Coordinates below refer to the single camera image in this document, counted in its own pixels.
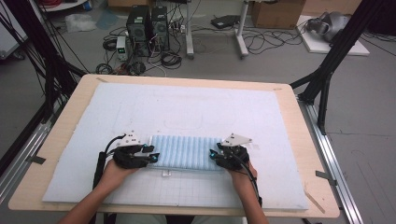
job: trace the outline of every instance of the gray machine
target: gray machine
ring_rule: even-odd
[[[340,12],[324,12],[319,18],[309,20],[306,24],[306,30],[315,31],[318,35],[323,36],[324,40],[332,43],[346,27],[348,21],[349,18]]]

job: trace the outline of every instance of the light blue fabric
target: light blue fabric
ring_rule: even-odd
[[[176,170],[222,171],[209,158],[209,149],[217,149],[221,138],[154,135],[151,144],[160,157],[150,166]]]

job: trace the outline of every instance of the blue striped cloth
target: blue striped cloth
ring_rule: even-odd
[[[154,135],[151,144],[155,146],[153,153],[159,152],[156,163],[149,166],[155,168],[197,171],[221,171],[209,158],[209,149],[217,149],[216,143],[221,138]]]

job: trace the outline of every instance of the person's left hand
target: person's left hand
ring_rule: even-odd
[[[110,193],[122,184],[126,176],[133,174],[137,170],[138,169],[121,168],[114,162],[114,160],[110,160],[107,163],[102,178],[96,187]]]

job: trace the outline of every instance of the white board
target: white board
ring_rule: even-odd
[[[92,189],[99,151],[131,130],[142,143],[155,134],[252,138],[246,147],[259,172],[263,207],[308,208],[273,92],[115,83],[97,87],[43,201],[79,202]],[[106,203],[241,207],[225,171],[172,171],[164,177],[149,168],[129,176]]]
[[[310,16],[300,16],[300,19],[297,21],[297,25],[302,24],[309,19],[314,17]],[[305,27],[302,26],[296,27],[297,31],[302,34],[304,44],[306,49],[310,53],[328,53],[330,51],[329,43],[326,42],[322,36],[317,35],[315,31],[309,32],[305,30]],[[370,54],[369,50],[363,46],[363,44],[358,40],[355,45],[350,49],[347,55],[359,55],[359,56],[368,56]]]

